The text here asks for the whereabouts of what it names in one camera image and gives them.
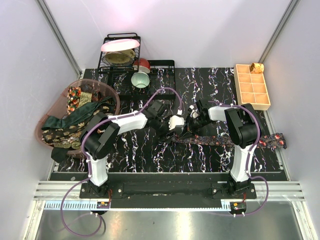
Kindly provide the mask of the dark floral red-dotted tie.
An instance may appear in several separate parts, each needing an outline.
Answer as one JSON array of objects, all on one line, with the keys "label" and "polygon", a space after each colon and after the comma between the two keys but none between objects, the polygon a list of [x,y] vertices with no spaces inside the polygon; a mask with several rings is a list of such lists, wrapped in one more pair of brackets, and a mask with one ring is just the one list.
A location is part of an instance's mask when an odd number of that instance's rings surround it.
[{"label": "dark floral red-dotted tie", "polygon": [[[231,138],[227,135],[223,136],[192,136],[185,139],[178,137],[173,137],[172,142],[182,143],[182,144],[196,144],[205,146],[225,146],[233,147],[234,143]],[[260,149],[277,149],[277,148],[287,148],[287,143],[285,137],[282,133],[274,133],[271,135],[263,135],[260,137],[257,143],[257,148]]]}]

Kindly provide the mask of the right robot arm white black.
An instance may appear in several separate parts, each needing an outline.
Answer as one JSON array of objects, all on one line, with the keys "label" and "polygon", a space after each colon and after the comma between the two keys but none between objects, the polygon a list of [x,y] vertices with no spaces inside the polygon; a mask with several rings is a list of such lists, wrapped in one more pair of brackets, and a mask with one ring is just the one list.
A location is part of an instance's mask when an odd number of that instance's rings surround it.
[{"label": "right robot arm white black", "polygon": [[196,102],[197,110],[192,110],[185,120],[180,139],[196,136],[198,130],[220,121],[225,122],[229,137],[234,144],[233,166],[230,176],[233,182],[227,185],[228,195],[239,198],[245,192],[244,182],[250,176],[250,164],[264,128],[250,103],[227,105],[222,102],[201,99]]}]

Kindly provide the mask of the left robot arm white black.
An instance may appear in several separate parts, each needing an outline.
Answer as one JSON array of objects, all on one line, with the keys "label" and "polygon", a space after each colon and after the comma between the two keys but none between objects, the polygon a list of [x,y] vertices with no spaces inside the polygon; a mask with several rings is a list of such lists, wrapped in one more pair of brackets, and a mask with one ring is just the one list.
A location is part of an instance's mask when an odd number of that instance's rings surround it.
[{"label": "left robot arm white black", "polygon": [[97,198],[108,193],[107,155],[116,142],[116,138],[130,131],[152,128],[158,140],[165,142],[174,135],[180,135],[185,127],[182,110],[177,114],[164,116],[165,105],[155,101],[140,110],[131,113],[107,116],[97,113],[89,122],[80,137],[81,152],[88,162],[88,180],[90,192]]}]

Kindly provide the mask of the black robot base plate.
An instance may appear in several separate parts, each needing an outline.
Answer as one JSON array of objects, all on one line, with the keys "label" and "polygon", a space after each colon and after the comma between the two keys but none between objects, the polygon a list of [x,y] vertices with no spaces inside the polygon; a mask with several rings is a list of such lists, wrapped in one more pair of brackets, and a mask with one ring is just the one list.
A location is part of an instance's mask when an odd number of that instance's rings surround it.
[{"label": "black robot base plate", "polygon": [[110,173],[100,187],[87,182],[80,187],[81,199],[111,198],[111,208],[207,210],[222,207],[222,200],[255,200],[253,184],[229,193],[228,173]]}]

